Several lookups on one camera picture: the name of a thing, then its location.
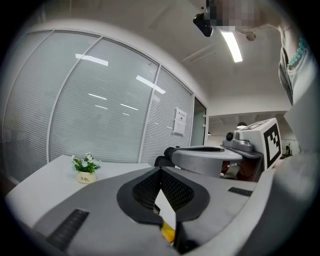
white window blind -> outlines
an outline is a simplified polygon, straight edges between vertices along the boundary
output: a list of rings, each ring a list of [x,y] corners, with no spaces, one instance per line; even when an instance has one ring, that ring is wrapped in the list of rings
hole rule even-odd
[[[7,58],[3,62],[3,70],[1,70],[1,86],[0,86],[0,130],[2,136],[2,122],[5,116],[5,108],[12,86],[26,62],[29,55],[37,48],[39,43],[50,33],[50,31],[30,33],[24,36],[11,52],[8,53]],[[4,140],[6,142],[10,139],[10,134],[4,131]]]
[[[53,32],[32,53],[9,96],[4,127],[10,142],[4,147],[9,176],[18,181],[47,164],[47,131],[58,91],[82,54],[96,41],[89,35]]]
[[[152,166],[168,147],[189,146],[193,116],[192,94],[163,68],[156,85],[162,92],[154,91],[140,160]],[[173,134],[177,108],[187,113],[184,136]]]
[[[53,115],[50,160],[87,152],[107,162],[137,163],[158,65],[100,40],[66,82]]]

door frame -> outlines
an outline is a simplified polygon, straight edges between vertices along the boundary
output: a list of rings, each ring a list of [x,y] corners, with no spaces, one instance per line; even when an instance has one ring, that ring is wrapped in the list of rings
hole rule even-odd
[[[203,106],[205,109],[205,128],[204,128],[204,135],[203,135],[203,142],[202,145],[205,146],[208,142],[208,129],[209,129],[209,118],[208,118],[208,108],[199,100],[198,97],[193,94],[193,114],[192,114],[192,126],[191,126],[191,136],[190,136],[190,142],[189,146],[191,145],[191,139],[192,139],[192,132],[194,128],[194,116],[195,116],[195,103],[196,100]]]

camera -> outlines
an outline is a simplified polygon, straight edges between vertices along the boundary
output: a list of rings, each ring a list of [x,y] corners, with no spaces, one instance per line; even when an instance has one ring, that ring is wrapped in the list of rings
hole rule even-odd
[[[205,14],[199,13],[193,18],[193,23],[200,29],[200,31],[207,37],[211,37],[214,29],[210,26],[210,20],[204,19]]]

flower pot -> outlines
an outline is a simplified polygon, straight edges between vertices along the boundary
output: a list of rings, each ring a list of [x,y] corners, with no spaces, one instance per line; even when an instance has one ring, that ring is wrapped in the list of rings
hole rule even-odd
[[[78,171],[76,180],[83,184],[89,184],[97,180],[95,172],[82,172]]]

small potted plant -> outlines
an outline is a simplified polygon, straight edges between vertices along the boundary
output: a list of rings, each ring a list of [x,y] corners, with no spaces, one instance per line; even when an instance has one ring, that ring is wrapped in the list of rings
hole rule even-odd
[[[77,171],[76,180],[89,184],[97,180],[96,170],[101,167],[101,161],[94,160],[91,153],[86,153],[85,158],[71,157],[72,169]]]

